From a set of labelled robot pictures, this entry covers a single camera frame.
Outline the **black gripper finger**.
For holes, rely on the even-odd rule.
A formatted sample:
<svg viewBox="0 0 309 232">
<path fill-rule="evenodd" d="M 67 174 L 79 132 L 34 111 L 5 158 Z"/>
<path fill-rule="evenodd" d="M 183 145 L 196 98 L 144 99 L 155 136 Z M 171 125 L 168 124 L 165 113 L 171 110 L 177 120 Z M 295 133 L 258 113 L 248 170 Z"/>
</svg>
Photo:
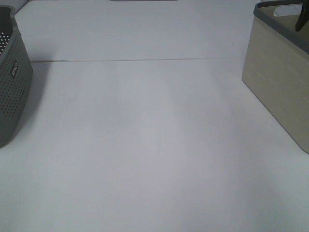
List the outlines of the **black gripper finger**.
<svg viewBox="0 0 309 232">
<path fill-rule="evenodd" d="M 295 25 L 295 31 L 299 32 L 309 20 L 309 0 L 302 1 L 302 9 Z"/>
</svg>

